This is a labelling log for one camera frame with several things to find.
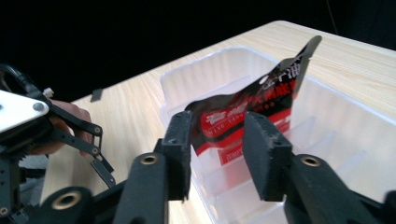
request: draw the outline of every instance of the chip bag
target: chip bag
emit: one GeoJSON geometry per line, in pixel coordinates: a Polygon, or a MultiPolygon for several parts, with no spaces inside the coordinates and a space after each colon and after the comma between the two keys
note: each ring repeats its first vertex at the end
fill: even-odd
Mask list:
{"type": "Polygon", "coordinates": [[[313,37],[295,58],[282,60],[241,91],[187,105],[185,110],[192,112],[191,143],[196,154],[215,148],[221,165],[240,157],[247,111],[263,114],[282,133],[287,131],[293,99],[320,40],[321,36],[313,37]]]}

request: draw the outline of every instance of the bolt hole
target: bolt hole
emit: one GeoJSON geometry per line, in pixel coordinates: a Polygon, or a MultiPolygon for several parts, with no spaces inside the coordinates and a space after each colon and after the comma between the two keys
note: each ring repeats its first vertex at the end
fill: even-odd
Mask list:
{"type": "Polygon", "coordinates": [[[314,157],[302,157],[301,161],[303,162],[303,164],[308,166],[314,166],[314,167],[320,166],[320,161],[318,161],[314,157]]]}
{"type": "Polygon", "coordinates": [[[78,191],[68,192],[59,196],[53,203],[52,208],[56,210],[64,210],[72,207],[79,202],[81,194],[78,191]]]}
{"type": "Polygon", "coordinates": [[[6,215],[8,213],[8,209],[6,207],[0,208],[0,215],[6,215]]]}
{"type": "Polygon", "coordinates": [[[156,156],[147,156],[143,158],[140,162],[142,162],[145,165],[151,165],[157,162],[158,158],[156,156]]]}

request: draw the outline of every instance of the light wood surface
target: light wood surface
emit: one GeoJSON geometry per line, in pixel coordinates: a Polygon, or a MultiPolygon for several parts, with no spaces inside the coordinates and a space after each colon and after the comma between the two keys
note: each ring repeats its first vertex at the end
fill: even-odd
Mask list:
{"type": "MultiPolygon", "coordinates": [[[[104,89],[99,102],[91,103],[87,96],[75,104],[90,111],[92,121],[103,127],[103,154],[120,183],[134,157],[152,151],[157,139],[163,137],[163,73],[230,46],[249,46],[279,60],[293,57],[314,35],[322,35],[323,40],[307,74],[396,120],[396,51],[286,21],[271,22],[104,89]]],[[[93,194],[106,189],[86,159],[75,149],[64,147],[50,156],[42,200],[68,186],[83,186],[93,194]]],[[[187,202],[171,203],[170,223],[210,223],[194,187],[187,202]]]]}

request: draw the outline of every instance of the clear plastic container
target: clear plastic container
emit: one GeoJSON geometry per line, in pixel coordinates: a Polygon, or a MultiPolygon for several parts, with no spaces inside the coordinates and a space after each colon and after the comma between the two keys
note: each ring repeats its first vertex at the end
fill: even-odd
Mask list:
{"type": "MultiPolygon", "coordinates": [[[[233,47],[163,74],[164,125],[189,103],[239,91],[276,63],[255,49],[233,47]]],[[[310,76],[293,103],[285,135],[295,154],[321,157],[363,195],[382,202],[396,189],[396,121],[310,76]]],[[[260,201],[243,157],[221,166],[216,150],[199,157],[191,150],[191,180],[213,223],[287,223],[283,203],[260,201]]]]}

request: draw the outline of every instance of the small black object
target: small black object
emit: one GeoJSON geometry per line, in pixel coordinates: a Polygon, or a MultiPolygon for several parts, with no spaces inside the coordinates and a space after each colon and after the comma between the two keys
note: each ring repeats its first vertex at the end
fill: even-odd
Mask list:
{"type": "Polygon", "coordinates": [[[95,101],[100,101],[100,99],[102,98],[102,92],[103,89],[97,89],[92,91],[91,103],[95,101]]]}

